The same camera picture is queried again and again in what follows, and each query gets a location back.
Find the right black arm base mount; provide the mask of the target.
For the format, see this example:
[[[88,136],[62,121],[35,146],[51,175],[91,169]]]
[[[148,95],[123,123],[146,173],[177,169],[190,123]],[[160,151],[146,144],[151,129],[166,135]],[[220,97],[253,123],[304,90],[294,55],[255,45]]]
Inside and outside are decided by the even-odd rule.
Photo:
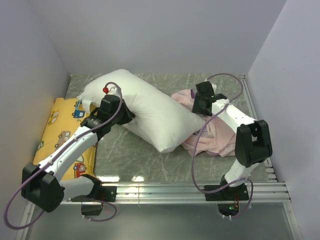
[[[207,202],[221,202],[217,204],[219,215],[230,220],[241,216],[250,207],[252,198],[253,190],[248,190],[244,183],[205,194]]]

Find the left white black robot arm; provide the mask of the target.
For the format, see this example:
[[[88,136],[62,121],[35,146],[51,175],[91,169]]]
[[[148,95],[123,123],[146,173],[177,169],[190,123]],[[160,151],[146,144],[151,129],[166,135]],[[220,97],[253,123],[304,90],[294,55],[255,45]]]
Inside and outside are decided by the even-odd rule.
[[[62,178],[73,163],[114,125],[127,124],[134,117],[121,95],[106,94],[100,106],[81,122],[62,146],[37,165],[29,163],[23,168],[21,196],[47,213],[66,199],[82,196],[89,201],[100,201],[102,182],[96,177],[84,173],[71,180],[63,181]]]

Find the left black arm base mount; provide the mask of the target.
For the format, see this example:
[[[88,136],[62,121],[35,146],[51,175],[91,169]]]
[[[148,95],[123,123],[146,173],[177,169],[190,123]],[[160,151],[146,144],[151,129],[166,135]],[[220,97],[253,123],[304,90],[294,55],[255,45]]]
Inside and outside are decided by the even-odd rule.
[[[99,186],[89,195],[80,195],[70,199],[71,202],[81,203],[81,214],[83,218],[92,222],[105,222],[114,218],[118,212],[117,207],[113,204],[116,201],[116,186]],[[94,219],[102,213],[104,205],[114,209],[114,213],[106,219]]]

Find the white pillow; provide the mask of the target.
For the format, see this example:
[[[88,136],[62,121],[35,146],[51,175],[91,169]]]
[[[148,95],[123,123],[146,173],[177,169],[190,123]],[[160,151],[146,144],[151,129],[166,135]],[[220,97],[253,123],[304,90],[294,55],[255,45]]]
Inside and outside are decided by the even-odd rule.
[[[160,153],[172,152],[205,123],[199,115],[125,69],[102,75],[83,89],[77,99],[86,113],[91,106],[100,106],[105,96],[103,87],[111,85],[120,87],[126,106],[135,115],[124,127]]]

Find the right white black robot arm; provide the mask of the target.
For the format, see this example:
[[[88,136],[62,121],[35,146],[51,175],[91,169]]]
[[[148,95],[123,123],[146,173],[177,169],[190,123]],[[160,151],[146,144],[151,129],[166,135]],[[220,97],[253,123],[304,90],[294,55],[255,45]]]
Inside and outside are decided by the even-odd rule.
[[[269,125],[265,120],[256,120],[240,111],[225,95],[216,94],[209,81],[196,85],[192,112],[208,117],[198,133],[194,144],[195,150],[203,131],[215,118],[220,118],[236,134],[235,161],[224,175],[219,188],[201,189],[196,183],[194,163],[191,164],[192,181],[200,192],[204,194],[220,192],[224,199],[231,200],[238,194],[237,187],[245,183],[251,172],[273,154]]]

